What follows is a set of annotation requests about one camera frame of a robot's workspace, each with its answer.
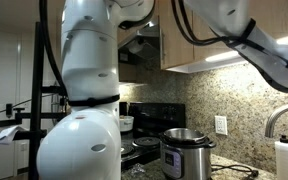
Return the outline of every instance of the range hood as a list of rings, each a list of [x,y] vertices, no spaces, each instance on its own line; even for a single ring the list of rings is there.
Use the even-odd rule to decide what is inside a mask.
[[[118,44],[119,62],[136,64],[136,58],[151,60],[161,57],[161,29],[158,17]]]

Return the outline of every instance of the granite countertop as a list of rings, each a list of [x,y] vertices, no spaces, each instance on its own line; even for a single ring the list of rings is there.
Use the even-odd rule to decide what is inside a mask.
[[[211,161],[212,164],[218,164],[218,165],[233,165],[233,164],[239,164],[244,165],[241,163],[238,163],[236,161],[232,161],[220,156],[211,155]],[[131,174],[131,170],[128,170],[126,172],[122,173],[122,180],[164,180],[164,175],[161,170],[160,160],[152,161],[146,165],[144,165],[145,172],[144,173],[138,173],[136,175]],[[224,169],[220,171],[216,171],[212,173],[212,179],[213,180],[240,180],[245,178],[247,175],[242,172],[237,172],[230,169]],[[276,176],[272,173],[269,173],[267,171],[259,170],[259,176],[256,179],[260,180],[273,180],[276,179]]]

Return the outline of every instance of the faucet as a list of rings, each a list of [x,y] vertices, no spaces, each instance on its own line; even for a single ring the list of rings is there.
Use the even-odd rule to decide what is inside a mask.
[[[288,111],[288,105],[284,105],[284,106],[277,108],[271,114],[271,116],[268,118],[268,121],[266,123],[266,128],[265,128],[265,136],[266,137],[269,137],[269,138],[273,137],[274,125],[275,125],[277,119],[287,111]]]

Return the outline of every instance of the metal rack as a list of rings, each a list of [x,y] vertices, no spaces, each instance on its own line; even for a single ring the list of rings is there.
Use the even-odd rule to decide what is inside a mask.
[[[0,121],[0,127],[22,124],[22,119],[30,119],[30,130],[17,132],[14,140],[29,140],[29,180],[38,180],[39,175],[36,166],[36,156],[41,139],[47,134],[46,130],[41,129],[41,119],[61,119],[65,113],[41,113],[42,94],[57,93],[63,94],[59,87],[43,87],[43,67],[44,67],[44,42],[42,38],[41,24],[35,24],[35,44],[34,44],[34,65],[32,81],[32,105],[30,113],[21,113],[20,110],[15,114],[14,120]]]

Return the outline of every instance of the stove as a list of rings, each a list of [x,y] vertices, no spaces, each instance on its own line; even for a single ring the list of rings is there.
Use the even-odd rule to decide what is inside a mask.
[[[122,170],[160,158],[159,134],[171,128],[184,128],[185,105],[174,103],[130,103],[133,130],[121,133]]]

